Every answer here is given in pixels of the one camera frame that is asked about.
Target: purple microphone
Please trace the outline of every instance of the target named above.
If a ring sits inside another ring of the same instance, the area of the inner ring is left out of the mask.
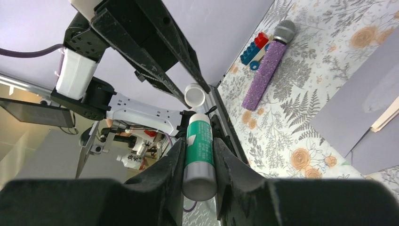
[[[294,35],[295,24],[290,20],[281,21],[274,29],[274,39],[267,48],[248,93],[242,102],[245,109],[254,111],[258,107],[271,76],[283,57],[286,44],[293,39]]]

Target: green label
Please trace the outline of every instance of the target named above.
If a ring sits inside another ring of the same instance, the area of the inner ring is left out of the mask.
[[[206,161],[212,166],[212,131],[206,121],[194,121],[187,128],[186,166],[195,161]]]

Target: gray microphone grille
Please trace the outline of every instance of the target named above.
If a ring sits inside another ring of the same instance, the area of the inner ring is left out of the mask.
[[[295,24],[290,20],[281,21],[274,29],[274,38],[289,43],[295,36]]]

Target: tablecloth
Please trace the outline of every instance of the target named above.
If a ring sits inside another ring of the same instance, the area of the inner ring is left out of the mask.
[[[378,180],[399,200],[399,166],[361,175],[309,124],[399,25],[399,0],[276,0],[248,44],[284,19],[297,35],[258,109],[241,107],[255,72],[239,58],[218,87],[251,168],[267,178]]]

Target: blue wheel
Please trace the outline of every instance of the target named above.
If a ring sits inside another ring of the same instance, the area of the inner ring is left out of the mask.
[[[249,63],[249,67],[251,68],[252,71],[256,71],[259,68],[259,62],[252,61],[251,63]]]

